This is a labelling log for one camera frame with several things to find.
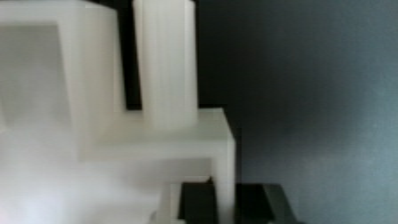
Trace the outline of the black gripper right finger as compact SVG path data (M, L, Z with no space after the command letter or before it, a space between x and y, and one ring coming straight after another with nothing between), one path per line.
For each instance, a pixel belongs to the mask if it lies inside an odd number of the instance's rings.
M300 224L278 184L236 185L236 224Z

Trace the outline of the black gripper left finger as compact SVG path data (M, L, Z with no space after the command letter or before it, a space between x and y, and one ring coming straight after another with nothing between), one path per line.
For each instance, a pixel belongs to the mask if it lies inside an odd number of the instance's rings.
M177 219L184 224L218 224L216 195L211 183L184 183Z

